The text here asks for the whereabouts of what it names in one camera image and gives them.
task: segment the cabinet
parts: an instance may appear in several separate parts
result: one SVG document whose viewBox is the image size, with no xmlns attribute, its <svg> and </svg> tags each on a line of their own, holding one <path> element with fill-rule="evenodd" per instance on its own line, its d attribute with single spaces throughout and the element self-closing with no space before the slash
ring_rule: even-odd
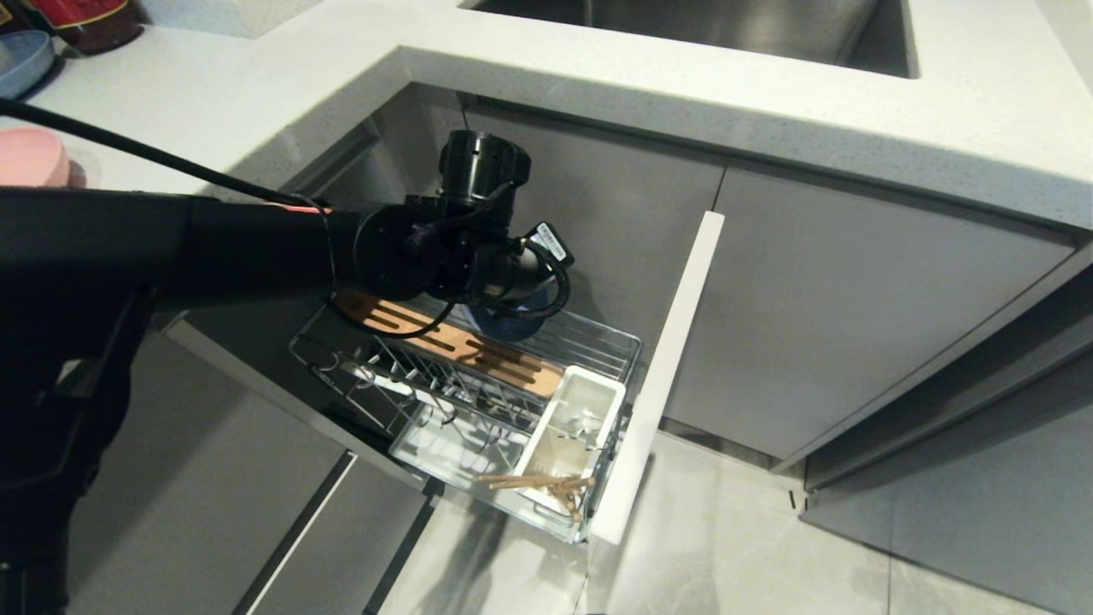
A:
<svg viewBox="0 0 1093 615">
<path fill-rule="evenodd" d="M 766 170 L 726 172 L 666 416 L 775 458 L 859 421 L 1073 250 L 1032 226 Z"/>
<path fill-rule="evenodd" d="M 632 333 L 651 355 L 691 244 L 717 194 L 722 163 L 645 139 L 502 109 L 467 123 L 518 143 L 531 178 L 513 230 L 546 220 L 577 258 L 567 310 Z M 640 375 L 634 389 L 640 385 Z"/>
</svg>

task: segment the robotic arm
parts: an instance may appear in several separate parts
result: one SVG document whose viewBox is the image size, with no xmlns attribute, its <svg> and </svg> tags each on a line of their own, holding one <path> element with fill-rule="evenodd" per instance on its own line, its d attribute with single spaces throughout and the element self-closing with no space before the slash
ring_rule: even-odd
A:
<svg viewBox="0 0 1093 615">
<path fill-rule="evenodd" d="M 530 164 L 504 139 L 455 131 L 438 196 L 365 211 L 0 188 L 0 614 L 63 612 L 69 519 L 125 417 L 155 311 L 346 288 L 449 301 L 401 338 L 456 303 L 510 319 L 560 311 L 564 244 L 546 224 L 508 236 Z M 551 283 L 550 305 L 518 309 Z"/>
</svg>

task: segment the wire dish rack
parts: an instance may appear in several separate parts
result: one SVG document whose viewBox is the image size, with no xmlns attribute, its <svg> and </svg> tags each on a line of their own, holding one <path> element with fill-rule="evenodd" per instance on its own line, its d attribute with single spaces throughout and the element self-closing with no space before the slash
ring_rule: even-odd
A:
<svg viewBox="0 0 1093 615">
<path fill-rule="evenodd" d="M 403 301 L 436 316 L 444 303 L 428 296 Z M 474 331 L 462 307 L 447 323 Z M 567 312 L 549 319 L 530 340 L 508 345 L 562 369 L 580 366 L 627 385 L 642 342 Z M 624 419 L 610 430 L 596 484 L 581 501 L 579 521 L 541 507 L 514 490 L 491 492 L 483 474 L 512 474 L 550 402 L 412 345 L 367 335 L 322 306 L 289 343 L 312 376 L 393 438 L 389 454 L 428 475 L 539 527 L 565 542 L 584 540 L 607 480 Z"/>
</svg>

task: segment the kitchen counter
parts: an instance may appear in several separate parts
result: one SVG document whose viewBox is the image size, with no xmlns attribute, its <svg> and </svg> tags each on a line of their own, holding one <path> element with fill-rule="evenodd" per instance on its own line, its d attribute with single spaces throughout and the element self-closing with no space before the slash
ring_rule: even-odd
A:
<svg viewBox="0 0 1093 615">
<path fill-rule="evenodd" d="M 1093 228 L 1093 96 L 1034 0 L 906 2 L 918 79 L 454 0 L 326 0 L 258 39 L 149 27 L 31 102 L 275 186 L 422 82 Z M 91 186 L 207 189 L 67 142 Z"/>
</svg>

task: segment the wooden cutting board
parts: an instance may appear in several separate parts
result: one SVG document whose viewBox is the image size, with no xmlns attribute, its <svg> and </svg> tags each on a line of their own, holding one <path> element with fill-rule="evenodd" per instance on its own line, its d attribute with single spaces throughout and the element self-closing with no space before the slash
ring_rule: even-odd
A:
<svg viewBox="0 0 1093 615">
<path fill-rule="evenodd" d="M 341 293 L 334 298 L 334 304 L 350 318 L 390 333 L 418 331 L 433 322 L 433 317 L 363 293 Z M 403 342 L 427 355 L 491 376 L 539 398 L 549 399 L 554 394 L 564 371 L 539 357 L 446 323 L 423 336 Z"/>
</svg>

